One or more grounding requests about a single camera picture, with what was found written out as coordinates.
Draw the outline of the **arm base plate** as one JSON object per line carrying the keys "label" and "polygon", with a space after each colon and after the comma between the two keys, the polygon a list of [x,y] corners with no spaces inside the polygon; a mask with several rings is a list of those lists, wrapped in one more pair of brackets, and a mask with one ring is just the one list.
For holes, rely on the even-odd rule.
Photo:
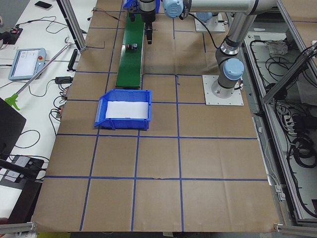
{"label": "arm base plate", "polygon": [[202,75],[205,103],[208,106],[244,106],[238,82],[232,89],[222,88],[218,75]]}
{"label": "arm base plate", "polygon": [[201,20],[211,33],[224,33],[227,20],[223,19],[219,12],[194,12],[194,15]]}

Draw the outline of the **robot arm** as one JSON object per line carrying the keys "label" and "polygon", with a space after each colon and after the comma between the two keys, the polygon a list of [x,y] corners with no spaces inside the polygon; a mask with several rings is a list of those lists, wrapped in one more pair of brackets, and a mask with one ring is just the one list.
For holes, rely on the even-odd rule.
{"label": "robot arm", "polygon": [[275,0],[164,0],[164,13],[170,18],[191,12],[234,12],[227,36],[216,50],[216,60],[220,70],[217,81],[212,84],[213,94],[219,98],[232,96],[236,82],[244,72],[243,63],[236,58],[249,27],[257,15],[276,5]]}

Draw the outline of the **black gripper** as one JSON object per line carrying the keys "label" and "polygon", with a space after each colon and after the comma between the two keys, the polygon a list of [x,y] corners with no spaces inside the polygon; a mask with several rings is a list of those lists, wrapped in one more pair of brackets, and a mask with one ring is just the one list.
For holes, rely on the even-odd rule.
{"label": "black gripper", "polygon": [[145,23],[145,31],[147,35],[147,43],[149,45],[152,44],[152,22],[156,20],[156,12],[155,11],[141,11],[142,21]]}

